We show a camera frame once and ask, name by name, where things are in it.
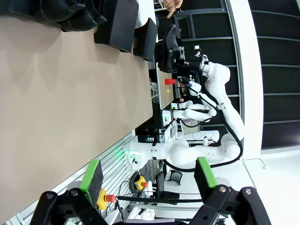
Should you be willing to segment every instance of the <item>white wall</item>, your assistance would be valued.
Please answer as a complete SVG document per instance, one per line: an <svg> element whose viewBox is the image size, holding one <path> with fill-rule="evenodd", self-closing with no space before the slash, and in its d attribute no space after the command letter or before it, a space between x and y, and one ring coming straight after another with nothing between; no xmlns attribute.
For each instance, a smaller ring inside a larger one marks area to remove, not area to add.
<svg viewBox="0 0 300 225"><path fill-rule="evenodd" d="M245 123L244 158L257 158L263 136L263 77L256 31L248 0L226 1L237 31L243 71L240 83Z"/></svg>
<svg viewBox="0 0 300 225"><path fill-rule="evenodd" d="M272 225L299 224L300 150L262 157L245 164L257 187Z"/></svg>

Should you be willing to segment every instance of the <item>black chair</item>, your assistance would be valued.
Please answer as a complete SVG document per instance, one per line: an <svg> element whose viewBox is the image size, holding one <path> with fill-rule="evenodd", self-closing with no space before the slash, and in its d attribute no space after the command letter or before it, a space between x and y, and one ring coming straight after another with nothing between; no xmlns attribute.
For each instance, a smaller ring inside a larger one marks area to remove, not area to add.
<svg viewBox="0 0 300 225"><path fill-rule="evenodd" d="M164 173L161 171L158 173L158 175L155 177L156 184L152 184L153 187L156 190L156 192L153 192L153 195L155 198L162 198L162 199L175 199L178 200L180 198L180 194L170 191L165 191L165 177Z"/></svg>
<svg viewBox="0 0 300 225"><path fill-rule="evenodd" d="M172 24L163 39L162 61L158 62L159 69L165 73L175 73L177 71L174 63L174 59L180 56L180 48L177 41L176 26Z"/></svg>

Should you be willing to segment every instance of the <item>person's hand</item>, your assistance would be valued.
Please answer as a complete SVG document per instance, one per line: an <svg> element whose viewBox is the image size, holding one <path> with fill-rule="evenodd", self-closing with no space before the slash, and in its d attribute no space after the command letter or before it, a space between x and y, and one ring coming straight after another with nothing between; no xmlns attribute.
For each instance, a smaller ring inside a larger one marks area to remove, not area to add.
<svg viewBox="0 0 300 225"><path fill-rule="evenodd" d="M164 0L163 5L169 11L167 18L169 19L177 8L180 8L183 0Z"/></svg>

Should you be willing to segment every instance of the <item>red cup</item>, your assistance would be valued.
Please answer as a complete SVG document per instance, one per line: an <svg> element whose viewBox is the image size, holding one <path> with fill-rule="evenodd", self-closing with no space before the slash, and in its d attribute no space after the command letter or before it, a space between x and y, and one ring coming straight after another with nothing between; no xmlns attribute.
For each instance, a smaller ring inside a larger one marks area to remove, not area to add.
<svg viewBox="0 0 300 225"><path fill-rule="evenodd" d="M176 79L165 79L165 85L172 85L176 83Z"/></svg>

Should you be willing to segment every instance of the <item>black stand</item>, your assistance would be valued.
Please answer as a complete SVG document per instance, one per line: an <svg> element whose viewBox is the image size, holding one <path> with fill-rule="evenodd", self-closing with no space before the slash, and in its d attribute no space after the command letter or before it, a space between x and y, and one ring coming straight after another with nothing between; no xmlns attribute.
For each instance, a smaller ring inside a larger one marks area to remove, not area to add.
<svg viewBox="0 0 300 225"><path fill-rule="evenodd" d="M109 0L105 2L107 21L98 26L94 34L97 44L106 44L130 53L139 4L135 0Z"/></svg>
<svg viewBox="0 0 300 225"><path fill-rule="evenodd" d="M136 45L133 49L133 55L140 56L147 61L154 61L154 50L157 33L158 27L150 18L145 25L136 28Z"/></svg>

